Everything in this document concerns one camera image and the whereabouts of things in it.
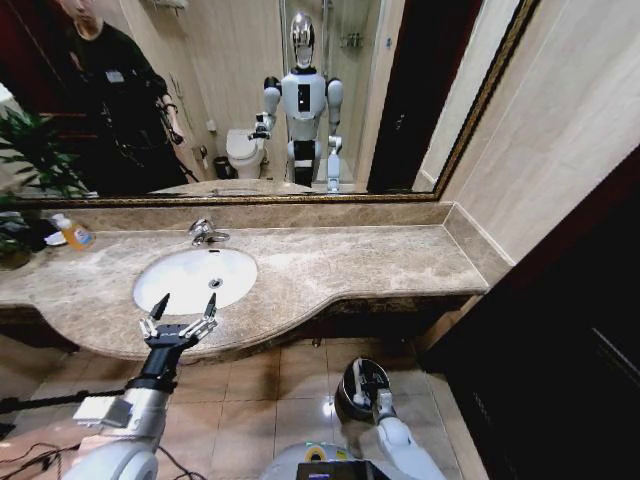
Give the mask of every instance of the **white toilet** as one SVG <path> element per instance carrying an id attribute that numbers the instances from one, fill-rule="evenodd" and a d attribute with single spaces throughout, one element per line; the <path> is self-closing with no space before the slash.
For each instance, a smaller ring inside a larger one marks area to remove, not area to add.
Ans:
<path id="1" fill-rule="evenodd" d="M 227 156 L 238 171 L 238 178 L 260 178 L 264 159 L 264 139 L 249 140 L 251 130 L 231 129 L 227 132 Z"/>

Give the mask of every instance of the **faucet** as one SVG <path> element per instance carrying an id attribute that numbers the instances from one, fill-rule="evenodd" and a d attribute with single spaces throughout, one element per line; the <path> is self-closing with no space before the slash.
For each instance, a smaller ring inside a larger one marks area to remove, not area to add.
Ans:
<path id="1" fill-rule="evenodd" d="M 189 227 L 189 236 L 193 237 L 191 245 L 199 247 L 203 243 L 226 242 L 230 236 L 228 233 L 216 232 L 216 227 L 207 219 L 200 218 Z"/>

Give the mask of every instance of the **trash can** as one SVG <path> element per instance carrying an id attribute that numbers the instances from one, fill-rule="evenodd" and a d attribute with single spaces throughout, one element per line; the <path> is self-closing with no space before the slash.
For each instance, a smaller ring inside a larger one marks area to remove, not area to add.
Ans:
<path id="1" fill-rule="evenodd" d="M 216 175 L 220 180 L 236 178 L 236 171 L 229 163 L 229 159 L 227 157 L 214 158 L 213 167 L 216 169 Z"/>

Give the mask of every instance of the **person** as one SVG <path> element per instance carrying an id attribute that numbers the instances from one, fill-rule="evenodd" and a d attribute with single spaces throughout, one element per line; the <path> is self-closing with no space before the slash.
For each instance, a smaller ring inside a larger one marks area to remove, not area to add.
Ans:
<path id="1" fill-rule="evenodd" d="M 187 183 L 159 110 L 184 138 L 167 83 L 129 36 L 96 14 L 94 0 L 58 3 L 73 20 L 69 53 L 87 109 L 101 118 L 100 156 L 110 152 L 105 165 L 92 165 L 98 193 L 141 194 Z"/>

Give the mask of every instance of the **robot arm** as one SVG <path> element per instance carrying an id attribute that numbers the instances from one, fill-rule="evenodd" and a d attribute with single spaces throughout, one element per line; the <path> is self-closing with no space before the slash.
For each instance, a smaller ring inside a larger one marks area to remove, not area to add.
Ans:
<path id="1" fill-rule="evenodd" d="M 144 341 L 151 352 L 142 371 L 127 383 L 124 397 L 87 397 L 78 408 L 74 420 L 84 425 L 106 426 L 97 437 L 107 443 L 87 454 L 65 474 L 64 480 L 156 478 L 155 451 L 164 433 L 167 403 L 176 386 L 174 378 L 180 355 L 217 326 L 215 293 L 204 315 L 190 325 L 156 324 L 168 301 L 169 294 L 147 318 L 140 320 Z"/>
<path id="2" fill-rule="evenodd" d="M 396 416 L 390 390 L 378 390 L 374 418 L 380 450 L 394 467 L 419 480 L 445 480 L 431 455 L 416 443 L 409 427 Z"/>
<path id="3" fill-rule="evenodd" d="M 271 130 L 276 125 L 276 110 L 282 86 L 276 77 L 267 77 L 264 80 L 264 112 L 256 115 L 255 131 L 249 134 L 249 140 L 254 138 L 271 138 Z"/>
<path id="4" fill-rule="evenodd" d="M 340 157 L 342 137 L 336 135 L 340 125 L 342 107 L 342 82 L 337 78 L 327 84 L 327 105 L 329 107 L 329 158 L 327 160 L 327 191 L 337 193 L 340 190 Z"/>

